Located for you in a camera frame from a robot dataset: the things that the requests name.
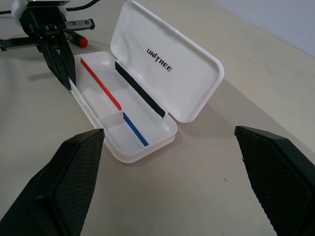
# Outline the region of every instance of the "open case lid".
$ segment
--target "open case lid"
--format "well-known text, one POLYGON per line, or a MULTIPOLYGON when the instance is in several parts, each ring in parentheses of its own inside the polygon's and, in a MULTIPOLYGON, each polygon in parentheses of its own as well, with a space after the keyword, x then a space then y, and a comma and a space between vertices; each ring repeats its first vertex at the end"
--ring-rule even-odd
POLYGON ((123 6, 111 50, 179 122, 193 121, 224 77, 218 59, 135 1, 123 6))

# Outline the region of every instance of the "white robot part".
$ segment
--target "white robot part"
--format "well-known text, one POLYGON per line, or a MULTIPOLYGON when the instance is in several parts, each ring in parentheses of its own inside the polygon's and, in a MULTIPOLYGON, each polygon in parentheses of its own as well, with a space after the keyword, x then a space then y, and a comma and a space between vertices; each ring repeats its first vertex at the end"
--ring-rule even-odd
MULTIPOLYGON (((23 12, 27 9, 28 3, 28 0, 15 0, 12 4, 11 13, 15 22, 19 26, 21 26, 20 18, 22 17, 23 12)), ((59 10, 65 17, 67 16, 67 10, 65 7, 59 6, 59 10)))

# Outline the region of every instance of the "black cable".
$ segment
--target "black cable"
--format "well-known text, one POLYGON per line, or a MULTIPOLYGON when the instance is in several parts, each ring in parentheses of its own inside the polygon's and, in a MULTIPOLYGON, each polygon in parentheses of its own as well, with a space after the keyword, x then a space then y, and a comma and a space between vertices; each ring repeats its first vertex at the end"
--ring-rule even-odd
POLYGON ((0 11, 0 15, 11 14, 11 11, 0 11))
MULTIPOLYGON (((78 6, 78 7, 72 7, 72 8, 66 8, 67 11, 81 11, 84 9, 87 9, 91 6, 93 6, 94 4, 98 3, 100 0, 92 0, 91 2, 89 2, 88 4, 85 4, 83 6, 78 6)), ((11 11, 0 11, 0 15, 4 15, 4 14, 11 14, 11 11)))
POLYGON ((78 6, 78 7, 72 7, 72 8, 66 8, 67 11, 80 11, 80 10, 84 10, 87 9, 91 6, 93 6, 94 4, 98 3, 100 0, 92 0, 90 3, 84 5, 84 6, 78 6))

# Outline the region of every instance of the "unitree logo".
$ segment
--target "unitree logo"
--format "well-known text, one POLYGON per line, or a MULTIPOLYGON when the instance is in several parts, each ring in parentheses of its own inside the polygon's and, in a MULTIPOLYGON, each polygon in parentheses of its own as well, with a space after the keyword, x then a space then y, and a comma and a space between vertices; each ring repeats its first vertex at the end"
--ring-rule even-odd
POLYGON ((155 61, 160 64, 161 66, 163 66, 168 72, 172 71, 172 67, 169 66, 161 57, 158 56, 157 53, 154 53, 152 50, 148 49, 147 53, 153 57, 153 59, 155 59, 155 61))

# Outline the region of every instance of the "beige table surface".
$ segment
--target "beige table surface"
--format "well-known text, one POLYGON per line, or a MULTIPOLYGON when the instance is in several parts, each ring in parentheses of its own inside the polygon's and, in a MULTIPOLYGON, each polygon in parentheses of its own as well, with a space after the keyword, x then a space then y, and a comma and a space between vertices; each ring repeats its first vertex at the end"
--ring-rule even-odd
MULTIPOLYGON (((82 5, 86 0, 72 1, 82 5)), ((225 80, 175 141, 137 163, 106 146, 83 236, 275 236, 233 135, 236 125, 290 138, 315 162, 315 59, 208 0, 141 0, 215 55, 225 80)), ((0 10, 10 8, 2 0, 0 10)), ((124 0, 103 0, 68 19, 93 17, 88 48, 109 51, 124 0)), ((0 38, 22 36, 10 16, 0 38)), ((92 125, 35 48, 0 53, 0 217, 60 144, 92 125)))

